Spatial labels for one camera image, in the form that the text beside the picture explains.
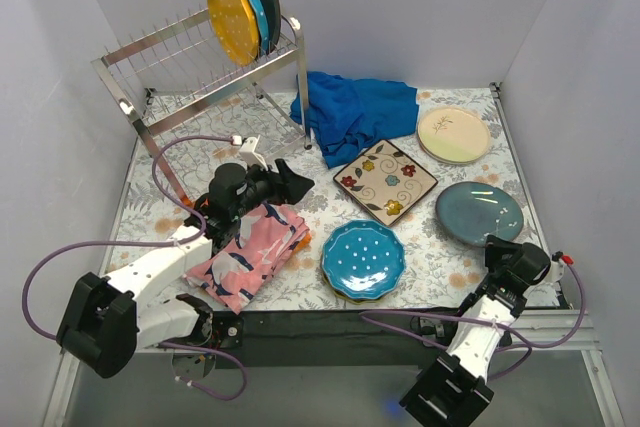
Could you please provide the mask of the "dark teal round plate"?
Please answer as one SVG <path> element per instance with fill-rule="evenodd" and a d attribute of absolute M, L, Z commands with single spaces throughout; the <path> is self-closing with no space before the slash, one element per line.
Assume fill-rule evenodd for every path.
<path fill-rule="evenodd" d="M 489 235 L 513 241 L 524 225 L 516 200 L 499 187 L 465 181 L 447 187 L 437 198 L 436 217 L 450 236 L 483 247 Z"/>

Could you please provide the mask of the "square floral plate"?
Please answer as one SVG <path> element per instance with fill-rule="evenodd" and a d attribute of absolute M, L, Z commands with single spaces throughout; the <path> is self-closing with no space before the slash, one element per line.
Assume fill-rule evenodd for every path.
<path fill-rule="evenodd" d="M 434 175 L 388 140 L 364 150 L 333 180 L 386 227 L 396 224 L 438 184 Z"/>

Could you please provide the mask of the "blue polka dot plate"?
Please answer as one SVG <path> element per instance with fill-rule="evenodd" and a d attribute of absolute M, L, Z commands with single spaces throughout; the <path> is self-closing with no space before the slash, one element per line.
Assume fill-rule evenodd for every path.
<path fill-rule="evenodd" d="M 394 232 L 370 220 L 336 228 L 322 247 L 321 269 L 331 288 L 362 303 L 393 291 L 405 272 L 404 247 Z"/>

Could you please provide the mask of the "cream round plate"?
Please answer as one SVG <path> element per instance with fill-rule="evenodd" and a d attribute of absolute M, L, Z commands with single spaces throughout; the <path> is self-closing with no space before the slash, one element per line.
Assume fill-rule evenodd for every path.
<path fill-rule="evenodd" d="M 478 115 L 455 106 L 427 111 L 417 124 L 416 134 L 430 156 L 452 165 L 479 160 L 491 145 L 485 122 Z"/>

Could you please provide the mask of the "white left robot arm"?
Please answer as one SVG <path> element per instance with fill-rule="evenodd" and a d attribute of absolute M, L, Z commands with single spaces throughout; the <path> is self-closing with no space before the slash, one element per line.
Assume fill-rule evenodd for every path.
<path fill-rule="evenodd" d="M 294 205 L 313 180 L 278 159 L 273 168 L 237 163 L 219 166 L 194 212 L 167 246 L 107 276 L 83 275 L 74 285 L 55 336 L 59 346 L 102 378 L 120 372 L 134 353 L 165 341 L 201 347 L 213 336 L 213 310 L 204 301 L 179 294 L 153 306 L 161 292 L 187 271 L 211 260 L 237 240 L 243 218 L 264 207 Z"/>

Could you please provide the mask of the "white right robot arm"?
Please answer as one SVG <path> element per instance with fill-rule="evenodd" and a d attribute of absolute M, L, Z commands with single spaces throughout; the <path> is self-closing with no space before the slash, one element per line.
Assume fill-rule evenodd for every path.
<path fill-rule="evenodd" d="M 484 250 L 487 275 L 452 320 L 453 339 L 417 377 L 400 405 L 422 426 L 469 426 L 491 403 L 490 360 L 524 311 L 526 291 L 551 267 L 549 255 L 532 243 L 494 235 Z"/>

